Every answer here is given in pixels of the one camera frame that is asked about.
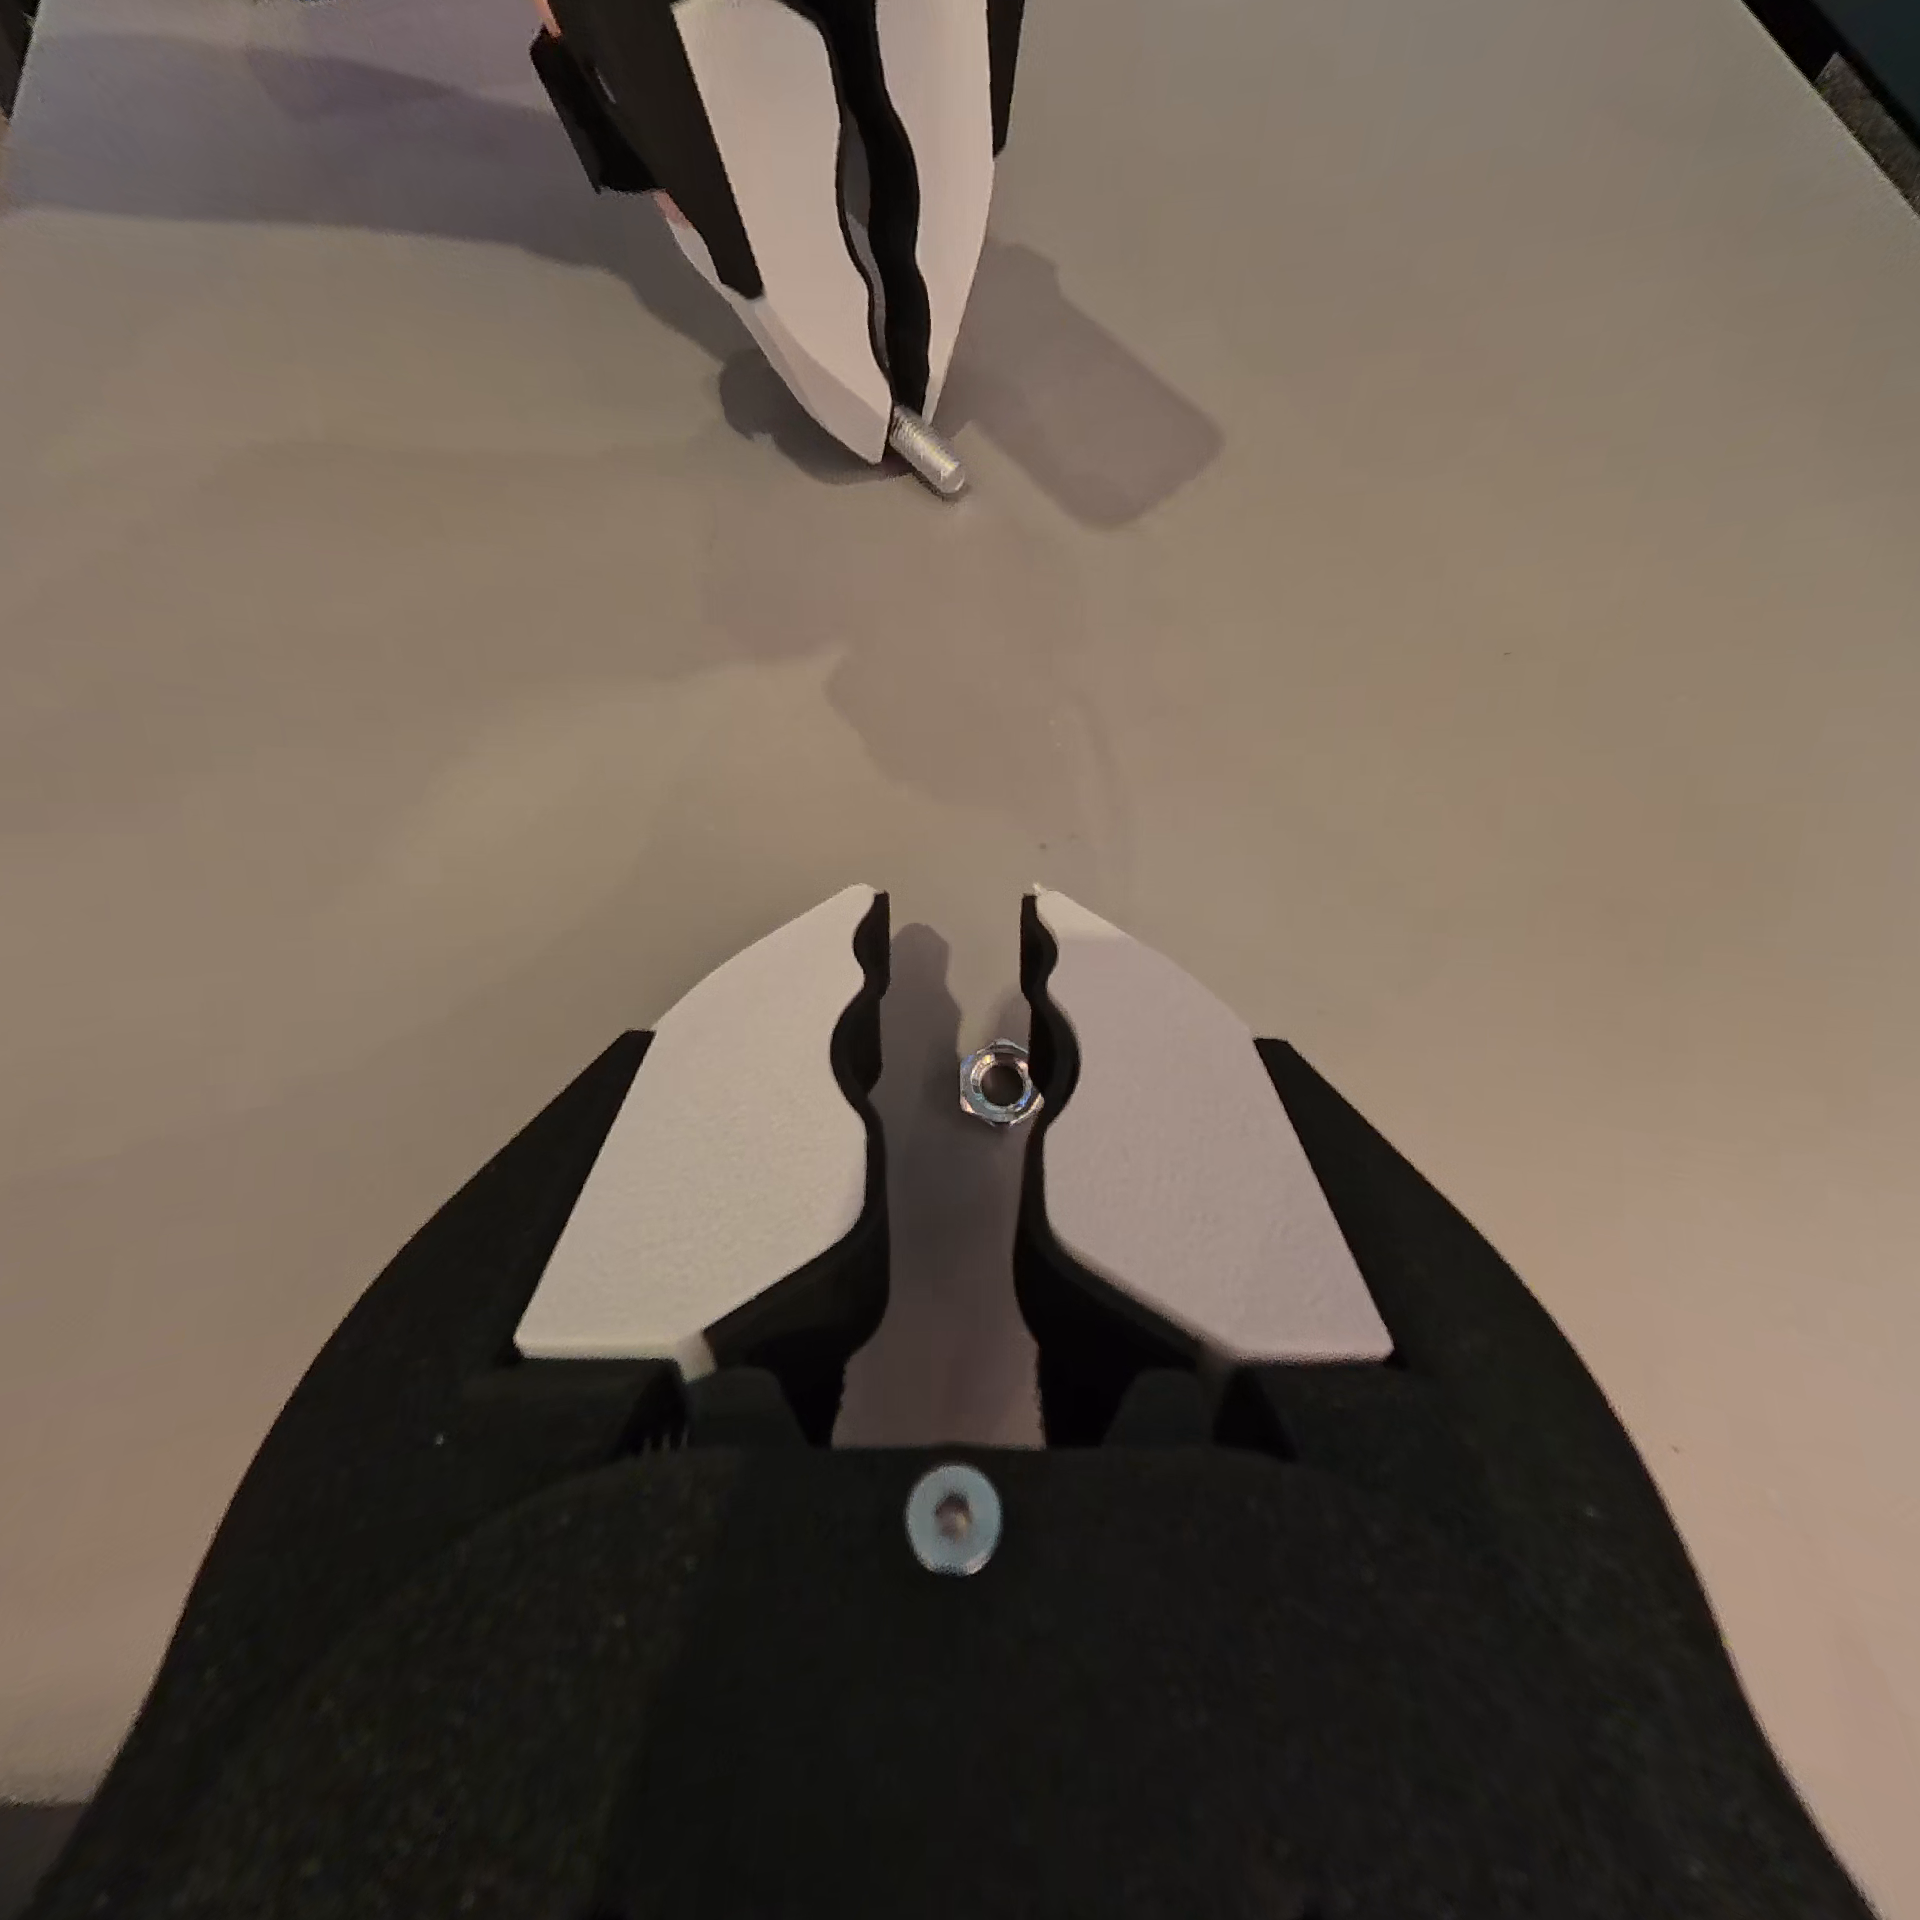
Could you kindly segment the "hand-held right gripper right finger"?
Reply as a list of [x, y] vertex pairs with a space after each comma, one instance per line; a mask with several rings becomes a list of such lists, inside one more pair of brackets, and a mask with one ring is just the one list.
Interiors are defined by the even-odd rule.
[[1258, 1035], [1056, 888], [1022, 900], [1041, 1116], [1015, 1294], [1042, 1372], [1384, 1364], [1395, 1352]]

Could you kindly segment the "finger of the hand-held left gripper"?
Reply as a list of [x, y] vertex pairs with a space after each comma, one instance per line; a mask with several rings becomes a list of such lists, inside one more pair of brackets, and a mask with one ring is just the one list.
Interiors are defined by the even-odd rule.
[[932, 421], [985, 250], [1017, 82], [1017, 5], [879, 3], [862, 131], [894, 400]]
[[914, 404], [912, 5], [671, 5], [715, 156], [681, 206], [711, 275], [803, 412], [886, 465]]

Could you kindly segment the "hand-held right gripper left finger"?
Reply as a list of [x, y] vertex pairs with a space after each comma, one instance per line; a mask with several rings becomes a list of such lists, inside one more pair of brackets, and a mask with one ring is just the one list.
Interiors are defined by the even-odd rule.
[[523, 1360], [839, 1378], [890, 1298], [873, 1112], [890, 897], [856, 882], [650, 1034], [516, 1331]]

